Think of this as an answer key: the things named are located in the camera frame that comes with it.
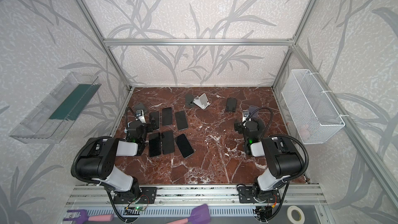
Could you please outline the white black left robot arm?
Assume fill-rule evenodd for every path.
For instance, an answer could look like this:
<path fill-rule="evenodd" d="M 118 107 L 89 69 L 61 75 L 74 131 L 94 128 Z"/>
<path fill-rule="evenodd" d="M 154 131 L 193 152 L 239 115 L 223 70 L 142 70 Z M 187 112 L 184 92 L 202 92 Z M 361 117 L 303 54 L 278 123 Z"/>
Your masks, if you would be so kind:
<path fill-rule="evenodd" d="M 140 120 L 127 124 L 126 138 L 101 136 L 90 138 L 75 156 L 71 175 L 79 181 L 97 184 L 107 192 L 114 192 L 128 199 L 136 199 L 142 190 L 135 177 L 129 176 L 115 166 L 117 157 L 140 156 L 146 147 L 146 137 L 156 127 L 153 120 Z"/>

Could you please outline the dark grey phone stand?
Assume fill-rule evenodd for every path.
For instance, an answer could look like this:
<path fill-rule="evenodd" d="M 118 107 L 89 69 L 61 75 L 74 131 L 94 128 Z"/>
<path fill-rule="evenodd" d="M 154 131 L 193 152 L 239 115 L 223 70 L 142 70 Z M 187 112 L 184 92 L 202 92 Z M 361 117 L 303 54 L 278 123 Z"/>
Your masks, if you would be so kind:
<path fill-rule="evenodd" d="M 145 106 L 143 103 L 138 103 L 138 104 L 134 105 L 134 109 L 135 109 L 136 111 L 142 110 L 142 111 L 144 111 L 145 113 L 148 112 L 146 106 Z"/>

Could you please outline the black phone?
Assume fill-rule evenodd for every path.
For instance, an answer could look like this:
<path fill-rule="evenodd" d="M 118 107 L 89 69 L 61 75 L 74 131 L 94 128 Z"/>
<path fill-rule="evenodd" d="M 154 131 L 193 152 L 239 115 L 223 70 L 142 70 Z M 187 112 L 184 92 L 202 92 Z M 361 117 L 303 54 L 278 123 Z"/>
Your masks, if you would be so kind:
<path fill-rule="evenodd" d="M 177 129 L 178 131 L 186 130 L 188 129 L 188 121 L 186 118 L 186 112 L 185 111 L 179 111 L 175 113 L 175 118 L 176 118 L 176 124 L 177 124 Z"/>
<path fill-rule="evenodd" d="M 157 112 L 151 112 L 149 114 L 149 121 L 152 127 L 152 130 L 158 130 L 160 128 L 160 113 Z"/>
<path fill-rule="evenodd" d="M 195 152 L 185 134 L 181 134 L 176 138 L 176 144 L 181 152 L 181 155 L 185 159 L 193 155 Z"/>
<path fill-rule="evenodd" d="M 173 109 L 171 107 L 162 110 L 162 125 L 169 126 L 173 124 Z"/>
<path fill-rule="evenodd" d="M 165 131 L 161 133 L 162 154 L 167 155 L 175 152 L 174 132 Z"/>
<path fill-rule="evenodd" d="M 157 157 L 162 154 L 161 133 L 152 133 L 149 136 L 149 157 Z"/>

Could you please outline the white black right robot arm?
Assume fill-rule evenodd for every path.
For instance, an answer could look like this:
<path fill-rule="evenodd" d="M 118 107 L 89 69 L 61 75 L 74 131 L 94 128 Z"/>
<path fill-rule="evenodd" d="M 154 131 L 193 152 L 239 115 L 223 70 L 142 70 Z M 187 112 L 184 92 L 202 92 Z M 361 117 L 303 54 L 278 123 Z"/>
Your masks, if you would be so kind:
<path fill-rule="evenodd" d="M 265 157 L 267 169 L 254 183 L 254 194 L 276 190 L 301 177 L 309 166 L 309 155 L 301 141 L 278 134 L 260 137 L 257 121 L 235 122 L 234 130 L 244 137 L 244 151 L 253 157 Z"/>

